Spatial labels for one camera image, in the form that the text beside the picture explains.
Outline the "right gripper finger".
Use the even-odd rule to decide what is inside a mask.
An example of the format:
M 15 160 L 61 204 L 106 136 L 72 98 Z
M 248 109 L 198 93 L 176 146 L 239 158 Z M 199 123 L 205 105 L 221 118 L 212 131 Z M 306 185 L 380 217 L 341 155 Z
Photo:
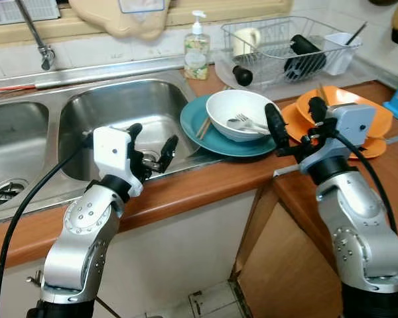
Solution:
M 322 125 L 326 118 L 328 107 L 322 97 L 312 97 L 308 101 L 308 111 L 315 125 Z
M 265 117 L 267 130 L 271 133 L 277 152 L 284 152 L 285 148 L 289 148 L 289 136 L 281 110 L 274 103 L 267 103 L 265 104 Z

